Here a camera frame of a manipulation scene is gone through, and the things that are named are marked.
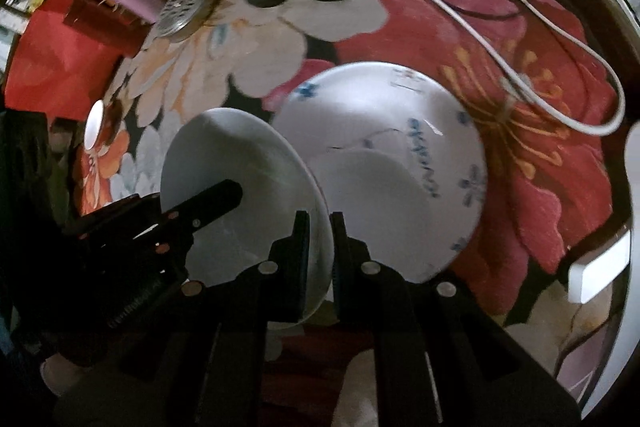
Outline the person left hand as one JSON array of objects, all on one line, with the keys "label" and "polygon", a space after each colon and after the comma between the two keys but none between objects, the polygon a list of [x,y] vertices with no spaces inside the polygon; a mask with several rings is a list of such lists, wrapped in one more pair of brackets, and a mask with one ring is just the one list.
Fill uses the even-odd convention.
[{"label": "person left hand", "polygon": [[40,375],[47,388],[57,397],[74,391],[87,375],[87,369],[68,361],[57,353],[40,365]]}]

